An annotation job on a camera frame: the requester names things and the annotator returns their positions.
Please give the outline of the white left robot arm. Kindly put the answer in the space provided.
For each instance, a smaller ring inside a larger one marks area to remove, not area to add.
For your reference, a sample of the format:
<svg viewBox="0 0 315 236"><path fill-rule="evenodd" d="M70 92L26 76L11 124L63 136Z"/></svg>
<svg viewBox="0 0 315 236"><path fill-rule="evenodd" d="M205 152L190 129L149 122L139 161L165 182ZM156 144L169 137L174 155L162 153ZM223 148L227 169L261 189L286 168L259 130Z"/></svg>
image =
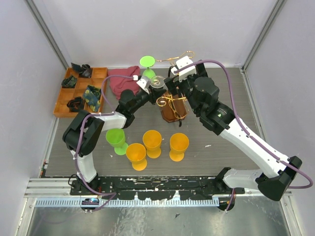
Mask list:
<svg viewBox="0 0 315 236"><path fill-rule="evenodd" d="M80 111L63 134L63 142L75 160L77 176L82 180L81 189L88 195L98 190L94 180L97 171L93 161L93 150L101 132L115 128L128 128L135 119L134 113L147 102L152 104L166 93L164 88L149 87L137 94L126 89L122 92L119 104L111 113L92 114Z"/></svg>

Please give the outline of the clear wine glass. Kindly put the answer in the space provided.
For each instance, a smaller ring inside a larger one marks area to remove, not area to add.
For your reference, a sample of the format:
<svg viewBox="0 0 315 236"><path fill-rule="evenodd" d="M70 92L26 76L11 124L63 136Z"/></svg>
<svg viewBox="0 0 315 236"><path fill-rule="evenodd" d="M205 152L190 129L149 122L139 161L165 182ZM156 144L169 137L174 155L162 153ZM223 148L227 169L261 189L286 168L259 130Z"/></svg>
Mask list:
<svg viewBox="0 0 315 236"><path fill-rule="evenodd" d="M155 75L151 78L150 87L153 89L162 89L165 86L164 77Z"/></svg>

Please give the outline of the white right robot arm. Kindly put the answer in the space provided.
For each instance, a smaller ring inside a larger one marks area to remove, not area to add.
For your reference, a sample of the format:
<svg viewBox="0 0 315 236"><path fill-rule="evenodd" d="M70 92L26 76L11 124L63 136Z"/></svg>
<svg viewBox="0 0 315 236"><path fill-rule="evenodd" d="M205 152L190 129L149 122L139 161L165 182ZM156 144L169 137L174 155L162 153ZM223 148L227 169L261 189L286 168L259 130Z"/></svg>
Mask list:
<svg viewBox="0 0 315 236"><path fill-rule="evenodd" d="M216 188L226 194L232 188L259 190L265 197L279 201L295 179L302 160L288 157L272 148L237 117L235 110L219 101L220 89L208 77L204 64L180 69L170 67L164 82L172 95L185 97L202 125L234 144L259 168L224 168L216 176Z"/></svg>

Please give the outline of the green plastic wine glass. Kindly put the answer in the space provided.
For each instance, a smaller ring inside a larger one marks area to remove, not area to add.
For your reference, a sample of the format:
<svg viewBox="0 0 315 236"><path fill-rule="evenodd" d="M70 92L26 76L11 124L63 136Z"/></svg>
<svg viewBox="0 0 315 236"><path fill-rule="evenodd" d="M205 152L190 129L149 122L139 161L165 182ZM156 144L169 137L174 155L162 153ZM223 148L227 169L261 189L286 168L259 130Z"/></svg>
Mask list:
<svg viewBox="0 0 315 236"><path fill-rule="evenodd" d="M154 66L156 60L153 56L143 56L139 63L142 67L145 68L143 71L143 76L148 77L149 79L152 79L156 74L153 71L152 67Z"/></svg>
<svg viewBox="0 0 315 236"><path fill-rule="evenodd" d="M114 148L117 155L125 155L128 148L126 137L123 129L110 129L106 132L107 142Z"/></svg>

